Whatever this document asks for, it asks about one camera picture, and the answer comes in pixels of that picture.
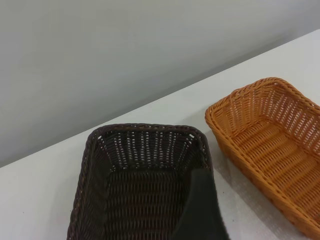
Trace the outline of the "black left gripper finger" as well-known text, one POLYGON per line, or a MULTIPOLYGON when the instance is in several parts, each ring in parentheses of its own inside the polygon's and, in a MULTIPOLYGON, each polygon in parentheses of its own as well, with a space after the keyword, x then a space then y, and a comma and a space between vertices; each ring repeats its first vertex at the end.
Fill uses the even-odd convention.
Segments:
POLYGON ((208 169, 191 172, 189 195, 172 240, 227 240, 213 173, 208 169))

